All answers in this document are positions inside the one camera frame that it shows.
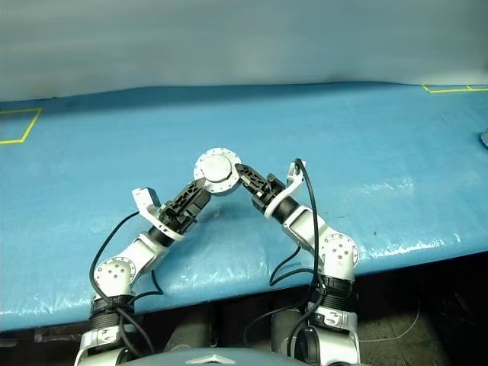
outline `yellow tape line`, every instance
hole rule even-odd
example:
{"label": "yellow tape line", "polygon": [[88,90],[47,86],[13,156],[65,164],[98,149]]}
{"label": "yellow tape line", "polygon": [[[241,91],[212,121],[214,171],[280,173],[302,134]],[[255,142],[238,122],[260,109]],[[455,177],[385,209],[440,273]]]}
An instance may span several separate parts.
{"label": "yellow tape line", "polygon": [[37,118],[39,118],[41,112],[43,111],[43,108],[28,108],[28,109],[16,109],[13,111],[0,111],[0,114],[14,114],[14,113],[29,113],[29,112],[36,112],[34,115],[34,118],[29,123],[29,126],[27,126],[27,129],[25,130],[24,134],[20,139],[16,140],[2,140],[0,141],[0,145],[7,145],[9,143],[23,143],[25,139],[27,139],[27,136],[29,136],[29,132],[32,130],[32,127],[37,122]]}
{"label": "yellow tape line", "polygon": [[441,93],[458,93],[458,92],[488,92],[488,88],[473,88],[472,86],[466,85],[465,88],[456,88],[456,89],[430,89],[427,85],[422,84],[422,87],[426,92],[432,94],[441,94]]}

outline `floor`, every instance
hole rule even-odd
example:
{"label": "floor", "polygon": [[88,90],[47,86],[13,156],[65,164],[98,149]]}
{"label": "floor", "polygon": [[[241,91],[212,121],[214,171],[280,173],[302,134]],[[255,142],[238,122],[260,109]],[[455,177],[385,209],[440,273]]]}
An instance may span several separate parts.
{"label": "floor", "polygon": [[[481,332],[486,316],[483,300],[477,296],[479,284],[476,278],[487,259],[488,254],[474,255],[359,278],[358,334],[362,361],[374,366],[478,362],[481,355],[476,350],[482,349],[483,337],[486,338]],[[219,329],[216,339],[222,346],[242,346],[244,326],[268,311],[276,296],[286,294],[286,297],[293,298],[302,293],[303,288],[296,288],[214,304],[220,314],[216,320]],[[179,319],[196,308],[146,315],[146,328],[160,350]],[[7,345],[7,338],[15,338],[18,334],[0,336],[1,344]],[[26,334],[32,335],[28,332],[22,334],[24,338]],[[2,364],[72,364],[77,342],[35,343],[32,338],[21,340],[15,347],[0,348]],[[253,348],[269,350],[269,323],[262,322],[256,326],[249,333],[249,338]]]}

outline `circular disc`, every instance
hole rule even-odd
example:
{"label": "circular disc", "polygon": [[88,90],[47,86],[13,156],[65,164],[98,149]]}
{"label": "circular disc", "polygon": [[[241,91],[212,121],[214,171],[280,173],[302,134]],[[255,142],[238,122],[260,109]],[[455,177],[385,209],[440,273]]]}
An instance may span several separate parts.
{"label": "circular disc", "polygon": [[232,193],[239,185],[235,164],[241,163],[236,153],[217,147],[208,150],[195,163],[193,177],[205,178],[205,189],[216,196]]}
{"label": "circular disc", "polygon": [[334,252],[337,252],[338,255],[347,255],[348,253],[346,252],[348,249],[352,249],[352,263],[354,264],[354,268],[358,265],[359,262],[359,251],[358,247],[356,246],[356,243],[354,240],[352,240],[350,237],[344,234],[331,234],[327,236],[324,240],[324,243],[322,244],[322,249],[324,249],[324,245],[326,246],[331,246],[335,250]]}

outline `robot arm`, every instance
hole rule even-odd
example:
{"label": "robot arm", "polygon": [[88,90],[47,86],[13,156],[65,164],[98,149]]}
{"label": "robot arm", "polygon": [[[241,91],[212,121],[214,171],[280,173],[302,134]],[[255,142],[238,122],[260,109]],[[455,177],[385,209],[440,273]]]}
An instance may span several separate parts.
{"label": "robot arm", "polygon": [[210,200],[204,189],[205,179],[187,185],[173,200],[161,205],[151,188],[133,190],[142,217],[152,227],[140,233],[120,254],[103,261],[94,272],[96,284],[111,304],[96,294],[91,302],[91,330],[83,334],[75,366],[115,365],[130,357],[122,333],[134,334],[134,326],[120,321],[120,311],[133,313],[136,280],[151,271],[165,256],[168,247],[184,238],[196,223],[196,217]]}
{"label": "robot arm", "polygon": [[[263,178],[247,165],[237,164],[252,203],[268,219],[274,218],[296,244],[314,253],[312,210],[300,205],[291,195],[299,188],[303,172],[292,162],[287,186],[273,175]],[[310,364],[332,365],[360,362],[356,294],[352,291],[358,248],[354,241],[317,217],[319,232],[319,275],[323,286],[322,303],[309,320],[309,327],[297,334],[294,357]]]}

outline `blue foam mat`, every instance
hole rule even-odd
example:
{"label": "blue foam mat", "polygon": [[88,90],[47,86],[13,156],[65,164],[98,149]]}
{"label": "blue foam mat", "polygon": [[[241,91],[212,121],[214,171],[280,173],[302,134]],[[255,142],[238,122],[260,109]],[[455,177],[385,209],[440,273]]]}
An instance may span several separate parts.
{"label": "blue foam mat", "polygon": [[[135,211],[131,190],[149,186],[172,199],[197,157],[216,146],[279,178],[292,159],[305,159],[319,214],[359,245],[359,275],[488,247],[488,149],[479,138],[488,93],[351,83],[145,88],[0,104],[24,108],[43,108],[27,139],[0,145],[0,330],[87,319],[90,262]],[[305,189],[300,200],[308,203]],[[133,219],[104,256],[148,227]],[[294,248],[243,188],[213,197],[157,268],[165,295],[136,308],[268,291],[274,266]],[[311,265],[301,253],[285,270]],[[136,286],[149,288],[147,276]]]}

